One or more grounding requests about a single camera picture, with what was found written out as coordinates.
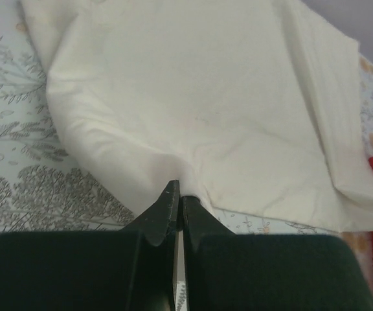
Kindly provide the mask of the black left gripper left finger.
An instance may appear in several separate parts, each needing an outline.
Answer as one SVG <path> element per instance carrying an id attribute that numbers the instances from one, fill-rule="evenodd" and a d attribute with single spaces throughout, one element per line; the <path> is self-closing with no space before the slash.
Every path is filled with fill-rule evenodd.
<path id="1" fill-rule="evenodd" d="M 174 310 L 179 197 L 118 231 L 0 234 L 0 310 Z"/>

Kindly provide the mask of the cream white t-shirt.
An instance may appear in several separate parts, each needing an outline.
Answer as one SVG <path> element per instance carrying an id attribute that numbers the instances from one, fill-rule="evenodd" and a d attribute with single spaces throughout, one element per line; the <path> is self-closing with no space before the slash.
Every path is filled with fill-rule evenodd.
<path id="1" fill-rule="evenodd" d="M 141 213 L 373 231 L 359 44 L 301 1 L 23 1 L 67 153 Z"/>

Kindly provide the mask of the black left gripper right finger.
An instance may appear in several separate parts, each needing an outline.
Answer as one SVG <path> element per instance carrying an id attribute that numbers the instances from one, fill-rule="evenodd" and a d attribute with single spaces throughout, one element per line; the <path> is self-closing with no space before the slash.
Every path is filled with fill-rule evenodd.
<path id="1" fill-rule="evenodd" d="M 189 310 L 373 310 L 346 242 L 332 235 L 239 235 L 182 199 Z"/>

